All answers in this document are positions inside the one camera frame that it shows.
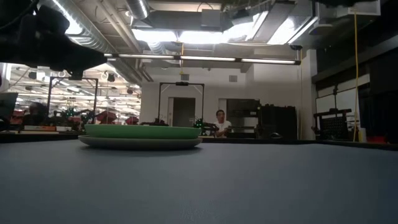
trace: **desk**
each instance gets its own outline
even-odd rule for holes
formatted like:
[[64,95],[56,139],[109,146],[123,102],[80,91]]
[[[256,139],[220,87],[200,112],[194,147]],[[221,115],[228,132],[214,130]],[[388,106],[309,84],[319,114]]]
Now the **desk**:
[[0,144],[0,223],[397,223],[397,161],[323,144]]

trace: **doorway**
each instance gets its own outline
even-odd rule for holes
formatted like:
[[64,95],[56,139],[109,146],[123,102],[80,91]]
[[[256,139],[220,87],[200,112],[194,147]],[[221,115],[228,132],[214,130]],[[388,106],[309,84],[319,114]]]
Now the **doorway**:
[[192,127],[195,122],[195,98],[173,98],[173,120],[175,127]]

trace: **green object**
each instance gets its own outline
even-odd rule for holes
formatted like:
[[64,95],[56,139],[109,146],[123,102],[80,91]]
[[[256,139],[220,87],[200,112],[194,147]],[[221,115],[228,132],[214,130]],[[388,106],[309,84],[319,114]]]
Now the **green object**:
[[200,128],[115,124],[86,124],[85,128],[90,137],[129,139],[196,139],[201,131]]

